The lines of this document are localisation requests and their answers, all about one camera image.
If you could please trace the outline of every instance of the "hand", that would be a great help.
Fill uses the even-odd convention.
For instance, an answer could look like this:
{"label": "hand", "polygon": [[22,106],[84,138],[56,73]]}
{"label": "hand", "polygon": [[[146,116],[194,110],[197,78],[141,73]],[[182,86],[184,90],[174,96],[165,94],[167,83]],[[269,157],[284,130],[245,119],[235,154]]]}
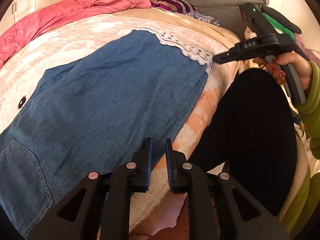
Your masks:
{"label": "hand", "polygon": [[[265,63],[267,71],[271,73],[271,75],[277,81],[277,83],[279,85],[285,83],[285,72],[282,70],[276,70],[275,64],[267,63],[262,58],[255,58],[253,62],[258,64]],[[305,91],[306,95],[310,93],[312,84],[312,67],[310,66],[308,61],[306,61],[296,52],[288,52],[280,55],[279,57],[276,57],[275,62],[278,65],[288,65],[289,63],[292,63],[295,66],[297,73],[300,77],[303,90]]]}

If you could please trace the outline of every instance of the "silver screw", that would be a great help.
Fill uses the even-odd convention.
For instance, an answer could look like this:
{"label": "silver screw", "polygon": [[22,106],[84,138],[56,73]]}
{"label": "silver screw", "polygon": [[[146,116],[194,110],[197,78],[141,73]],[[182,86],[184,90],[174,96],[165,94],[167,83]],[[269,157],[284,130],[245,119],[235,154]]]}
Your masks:
{"label": "silver screw", "polygon": [[97,172],[90,172],[89,179],[96,179],[99,176]]}
{"label": "silver screw", "polygon": [[192,164],[191,163],[183,163],[182,168],[184,168],[185,170],[190,170],[192,168]]}
{"label": "silver screw", "polygon": [[221,179],[229,179],[230,178],[230,175],[226,172],[223,172],[220,174],[220,178]]}
{"label": "silver screw", "polygon": [[135,163],[127,163],[128,169],[134,169],[135,167],[137,167],[137,165]]}

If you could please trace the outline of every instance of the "purple striped fabric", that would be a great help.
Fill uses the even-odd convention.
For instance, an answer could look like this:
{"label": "purple striped fabric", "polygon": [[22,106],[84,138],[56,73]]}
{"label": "purple striped fabric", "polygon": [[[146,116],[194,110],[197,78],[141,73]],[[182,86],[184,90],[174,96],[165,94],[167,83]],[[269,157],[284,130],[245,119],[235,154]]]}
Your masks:
{"label": "purple striped fabric", "polygon": [[186,14],[189,12],[199,12],[191,3],[184,0],[150,0],[151,6],[170,12]]}

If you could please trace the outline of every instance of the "lace hem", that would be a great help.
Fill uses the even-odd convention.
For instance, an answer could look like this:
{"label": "lace hem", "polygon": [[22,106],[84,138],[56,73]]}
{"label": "lace hem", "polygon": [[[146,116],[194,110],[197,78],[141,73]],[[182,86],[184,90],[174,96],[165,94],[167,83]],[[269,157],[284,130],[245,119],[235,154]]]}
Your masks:
{"label": "lace hem", "polygon": [[201,48],[200,46],[197,46],[195,44],[184,43],[176,37],[167,34],[161,30],[155,30],[151,28],[139,28],[139,30],[145,30],[155,34],[162,45],[178,47],[179,49],[181,49],[183,55],[185,55],[186,57],[198,61],[200,65],[207,65],[207,69],[205,71],[207,74],[210,73],[212,69],[213,58],[213,53],[211,51]]}

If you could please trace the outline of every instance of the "pocket stitching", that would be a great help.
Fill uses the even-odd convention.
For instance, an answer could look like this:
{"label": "pocket stitching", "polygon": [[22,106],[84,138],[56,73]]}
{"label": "pocket stitching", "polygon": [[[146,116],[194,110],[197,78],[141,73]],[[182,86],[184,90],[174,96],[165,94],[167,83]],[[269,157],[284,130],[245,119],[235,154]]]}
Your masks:
{"label": "pocket stitching", "polygon": [[33,154],[31,151],[29,151],[28,149],[22,148],[23,145],[22,145],[21,143],[19,143],[19,142],[18,142],[17,140],[15,140],[15,139],[13,139],[12,142],[10,143],[10,146],[9,146],[7,149],[5,149],[5,150],[2,152],[2,154],[0,154],[0,158],[3,157],[5,154],[7,154],[8,150],[10,150],[13,145],[17,146],[20,150],[22,150],[24,153],[26,153],[26,154],[32,159],[32,161],[33,161],[33,163],[34,163],[34,165],[35,165],[35,167],[36,167],[36,169],[37,169],[37,173],[38,173],[38,176],[39,176],[39,178],[40,178],[42,187],[43,187],[44,192],[46,193],[47,199],[48,199],[47,202],[44,204],[44,206],[41,208],[41,210],[40,210],[40,212],[38,213],[37,217],[22,231],[21,235],[23,235],[23,233],[32,225],[32,223],[33,223],[35,220],[37,220],[37,218],[39,217],[39,215],[41,214],[41,212],[43,211],[43,209],[45,208],[45,206],[47,205],[47,203],[48,203],[48,202],[51,202],[51,203],[49,204],[49,206],[47,207],[47,209],[44,211],[44,214],[41,216],[40,220],[43,218],[43,216],[45,215],[45,213],[47,212],[47,210],[52,206],[53,200],[52,200],[50,191],[49,191],[49,189],[48,189],[48,186],[47,186],[47,184],[46,184],[46,182],[45,182],[45,180],[44,180],[44,175],[43,175],[43,173],[42,173],[42,171],[41,171],[41,168],[40,168],[40,165],[39,165],[39,162],[38,162],[36,156],[33,156],[34,154]]}

